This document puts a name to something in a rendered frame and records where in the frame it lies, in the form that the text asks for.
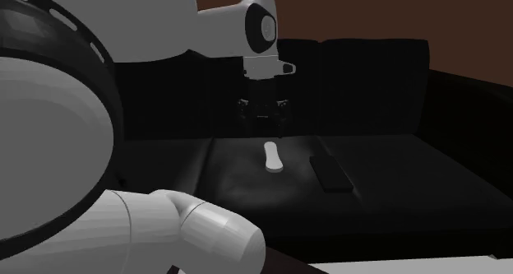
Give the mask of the white remote control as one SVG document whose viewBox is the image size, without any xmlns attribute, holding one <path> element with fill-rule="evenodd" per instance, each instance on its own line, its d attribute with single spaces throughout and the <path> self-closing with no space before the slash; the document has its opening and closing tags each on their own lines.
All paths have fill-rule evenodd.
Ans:
<svg viewBox="0 0 513 274">
<path fill-rule="evenodd" d="M 271 173 L 279 173 L 283 170 L 284 165 L 280 159 L 278 147 L 274 142 L 264 143 L 264 152 L 266 156 L 265 167 Z"/>
</svg>

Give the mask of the black leather sofa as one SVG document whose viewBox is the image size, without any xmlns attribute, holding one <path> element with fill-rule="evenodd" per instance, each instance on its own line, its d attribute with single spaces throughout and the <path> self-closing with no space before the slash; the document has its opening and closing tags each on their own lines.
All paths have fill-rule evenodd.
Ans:
<svg viewBox="0 0 513 274">
<path fill-rule="evenodd" d="M 295 70 L 282 138 L 247 136 L 240 57 L 189 51 L 117 63 L 126 141 L 120 187 L 190 193 L 248 218 L 304 262 L 513 258 L 513 88 L 429 67 L 420 39 L 281 39 Z M 284 168 L 266 170 L 264 143 Z M 325 193 L 309 162 L 334 156 L 354 186 Z"/>
</svg>

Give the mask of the black remote control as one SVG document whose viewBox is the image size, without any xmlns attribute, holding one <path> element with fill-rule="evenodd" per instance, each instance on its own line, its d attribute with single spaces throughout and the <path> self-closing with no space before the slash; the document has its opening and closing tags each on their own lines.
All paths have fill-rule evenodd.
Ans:
<svg viewBox="0 0 513 274">
<path fill-rule="evenodd" d="M 351 193 L 354 190 L 334 156 L 311 156 L 309 162 L 325 193 Z"/>
</svg>

